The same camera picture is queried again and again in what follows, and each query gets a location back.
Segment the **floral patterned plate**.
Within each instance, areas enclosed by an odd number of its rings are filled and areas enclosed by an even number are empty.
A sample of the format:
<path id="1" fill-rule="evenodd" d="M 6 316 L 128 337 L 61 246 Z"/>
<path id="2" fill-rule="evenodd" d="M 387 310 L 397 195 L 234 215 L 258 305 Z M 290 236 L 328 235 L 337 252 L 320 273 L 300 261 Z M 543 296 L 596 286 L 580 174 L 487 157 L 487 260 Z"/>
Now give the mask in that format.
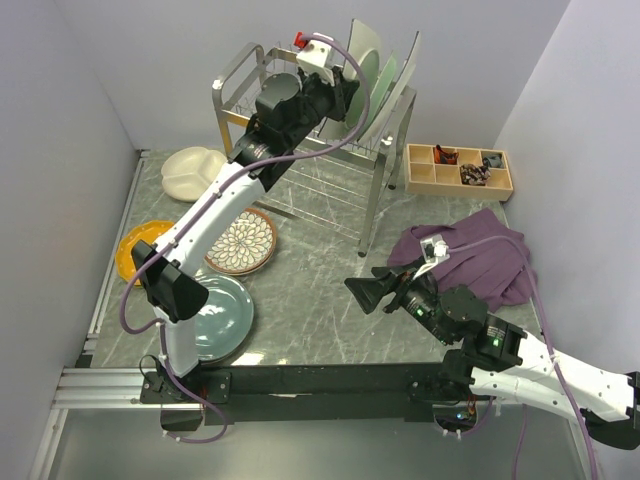
<path id="1" fill-rule="evenodd" d="M 270 259 L 276 240 L 271 219 L 260 210 L 247 208 L 211 246 L 205 261 L 218 272 L 245 275 Z"/>
<path id="2" fill-rule="evenodd" d="M 207 252 L 205 261 L 216 271 L 240 276 L 260 268 L 270 259 L 274 249 L 272 235 L 225 236 Z"/>

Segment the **dark teal round plate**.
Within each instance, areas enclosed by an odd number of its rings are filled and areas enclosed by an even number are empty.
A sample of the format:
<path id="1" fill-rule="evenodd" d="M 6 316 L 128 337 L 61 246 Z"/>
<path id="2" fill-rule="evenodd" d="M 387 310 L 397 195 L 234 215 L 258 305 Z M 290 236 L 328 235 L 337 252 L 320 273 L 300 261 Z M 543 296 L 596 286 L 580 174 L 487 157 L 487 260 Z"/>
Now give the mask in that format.
<path id="1" fill-rule="evenodd" d="M 253 327 L 254 302 L 248 290 L 233 277 L 199 274 L 196 280 L 208 291 L 208 300 L 196 315 L 195 341 L 245 341 Z"/>

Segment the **cream divided plate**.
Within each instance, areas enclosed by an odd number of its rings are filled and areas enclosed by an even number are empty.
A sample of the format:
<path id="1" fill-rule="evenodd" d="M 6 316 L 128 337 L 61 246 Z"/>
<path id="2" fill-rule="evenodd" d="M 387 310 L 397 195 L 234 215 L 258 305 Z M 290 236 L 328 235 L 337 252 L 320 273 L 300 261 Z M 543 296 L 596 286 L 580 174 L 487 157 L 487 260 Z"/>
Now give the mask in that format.
<path id="1" fill-rule="evenodd" d="M 182 149 L 162 165 L 162 188 L 175 200 L 195 202 L 213 183 L 226 162 L 226 155 L 219 150 L 201 146 Z"/>

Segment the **orange dotted scalloped plate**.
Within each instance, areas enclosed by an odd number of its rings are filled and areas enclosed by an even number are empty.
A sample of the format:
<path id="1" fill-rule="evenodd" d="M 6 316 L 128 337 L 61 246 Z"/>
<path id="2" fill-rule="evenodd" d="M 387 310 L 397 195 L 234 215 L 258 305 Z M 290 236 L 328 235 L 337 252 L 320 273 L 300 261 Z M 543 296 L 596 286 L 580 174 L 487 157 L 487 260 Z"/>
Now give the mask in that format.
<path id="1" fill-rule="evenodd" d="M 174 223 L 167 220 L 152 220 L 134 227 L 120 241 L 114 256 L 116 270 L 121 279 L 129 282 L 135 272 L 131 251 L 139 240 L 153 243 L 159 236 L 169 231 Z"/>

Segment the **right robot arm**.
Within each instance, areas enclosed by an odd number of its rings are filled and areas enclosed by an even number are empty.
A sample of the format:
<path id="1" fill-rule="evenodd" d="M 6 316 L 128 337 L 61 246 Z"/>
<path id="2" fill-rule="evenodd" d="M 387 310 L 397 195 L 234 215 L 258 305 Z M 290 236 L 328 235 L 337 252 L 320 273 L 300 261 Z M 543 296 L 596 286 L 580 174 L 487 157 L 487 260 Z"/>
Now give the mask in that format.
<path id="1" fill-rule="evenodd" d="M 547 345 L 532 333 L 492 314 L 463 286 L 439 289 L 432 274 L 412 265 L 375 267 L 369 278 L 348 278 L 346 288 L 366 314 L 407 312 L 448 347 L 439 374 L 444 395 L 501 397 L 583 420 L 589 437 L 604 445 L 639 446 L 639 375 L 589 365 Z"/>

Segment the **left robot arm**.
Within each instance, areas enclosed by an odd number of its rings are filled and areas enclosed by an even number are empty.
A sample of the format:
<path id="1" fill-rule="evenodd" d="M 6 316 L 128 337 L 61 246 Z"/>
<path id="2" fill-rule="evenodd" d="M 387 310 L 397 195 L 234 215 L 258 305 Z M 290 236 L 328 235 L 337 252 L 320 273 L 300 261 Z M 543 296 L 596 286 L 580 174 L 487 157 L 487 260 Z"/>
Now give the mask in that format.
<path id="1" fill-rule="evenodd" d="M 152 324 L 160 331 L 160 361 L 169 371 L 164 389 L 176 401 L 193 399 L 200 388 L 194 372 L 199 365 L 195 317 L 208 291 L 194 275 L 205 253 L 294 162 L 304 159 L 297 148 L 318 124 L 344 119 L 356 93 L 368 91 L 361 68 L 350 77 L 340 67 L 326 74 L 301 67 L 297 74 L 270 76 L 217 179 L 172 230 L 153 243 L 134 245 L 135 277 L 156 315 Z"/>

